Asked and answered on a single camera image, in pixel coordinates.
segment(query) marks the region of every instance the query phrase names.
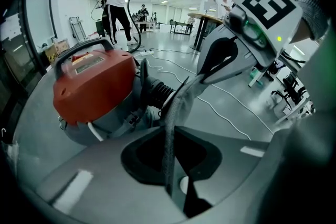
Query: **black hose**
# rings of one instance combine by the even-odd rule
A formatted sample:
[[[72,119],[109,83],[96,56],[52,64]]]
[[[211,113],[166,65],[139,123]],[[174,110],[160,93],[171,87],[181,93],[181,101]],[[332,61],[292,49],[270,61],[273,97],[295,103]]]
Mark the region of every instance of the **black hose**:
[[[134,21],[133,18],[132,18],[132,14],[131,14],[131,12],[130,12],[130,1],[131,1],[131,0],[128,0],[128,2],[127,2],[127,11],[128,11],[128,14],[130,15],[130,18],[131,18],[131,20],[132,20],[133,25],[135,26],[135,28],[136,28],[136,30],[138,31],[138,34],[139,34],[139,40],[136,40],[136,41],[138,42],[137,47],[136,47],[135,49],[132,49],[132,50],[129,51],[129,53],[132,54],[132,53],[135,52],[137,49],[139,49],[140,46],[141,46],[141,35],[140,35],[140,31],[139,31],[137,25],[135,24],[135,21]]]
[[[303,60],[297,60],[297,59],[294,59],[292,57],[289,56],[288,53],[286,53],[285,51],[282,52],[282,56],[284,56],[286,59],[290,60],[290,61],[293,61],[293,62],[297,62],[297,63],[306,63],[306,61],[303,61]]]

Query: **wooden table top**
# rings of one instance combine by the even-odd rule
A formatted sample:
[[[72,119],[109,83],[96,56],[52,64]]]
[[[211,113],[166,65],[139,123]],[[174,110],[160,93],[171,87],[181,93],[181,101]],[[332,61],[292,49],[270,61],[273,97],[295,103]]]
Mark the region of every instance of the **wooden table top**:
[[[201,13],[188,13],[188,16],[192,17],[192,18],[195,18],[195,19],[209,19],[215,23],[218,23],[218,24],[222,24],[223,22],[218,19],[218,18],[215,18],[215,17],[212,17],[212,16],[209,16],[209,15],[205,15],[205,14],[201,14]]]

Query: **person wearing white t-shirt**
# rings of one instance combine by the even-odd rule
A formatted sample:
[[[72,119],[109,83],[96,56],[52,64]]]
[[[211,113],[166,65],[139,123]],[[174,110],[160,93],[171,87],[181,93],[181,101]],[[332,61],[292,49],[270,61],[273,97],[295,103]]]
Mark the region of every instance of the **person wearing white t-shirt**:
[[[122,27],[125,30],[125,35],[127,38],[127,45],[135,44],[135,41],[131,38],[130,33],[130,21],[128,20],[124,5],[125,0],[103,0],[106,10],[106,14],[109,17],[109,23],[110,23],[110,39],[113,45],[117,43],[116,40],[116,20],[118,19],[121,23]]]
[[[221,20],[224,20],[224,17],[226,16],[227,13],[231,11],[231,6],[228,2],[228,0],[213,0],[217,5],[218,5],[218,18]]]

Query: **person in black clothing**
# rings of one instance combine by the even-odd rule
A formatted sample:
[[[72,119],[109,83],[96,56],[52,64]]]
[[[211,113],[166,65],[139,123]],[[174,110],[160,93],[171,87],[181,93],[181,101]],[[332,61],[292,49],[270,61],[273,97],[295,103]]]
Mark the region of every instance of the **person in black clothing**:
[[[138,11],[138,15],[140,17],[139,21],[140,22],[145,22],[147,21],[147,16],[148,16],[148,10],[145,8],[145,4],[142,4],[141,9]],[[140,33],[142,33],[142,30],[146,32],[146,24],[140,24]]]

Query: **white rectangular strip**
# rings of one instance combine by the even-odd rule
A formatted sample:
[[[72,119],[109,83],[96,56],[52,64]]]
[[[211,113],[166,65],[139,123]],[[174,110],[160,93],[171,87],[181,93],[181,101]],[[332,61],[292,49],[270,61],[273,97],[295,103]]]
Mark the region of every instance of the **white rectangular strip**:
[[[83,194],[92,179],[92,173],[85,170],[79,171],[66,190],[63,191],[61,196],[54,202],[53,207],[68,215],[79,201],[80,196]]]
[[[256,156],[256,157],[259,157],[259,158],[262,158],[263,155],[264,155],[264,151],[261,151],[261,150],[257,150],[255,148],[251,148],[251,147],[248,147],[248,146],[244,146],[240,149],[240,152],[243,152],[243,153],[246,153],[246,154],[249,154],[249,155],[252,155],[252,156]]]

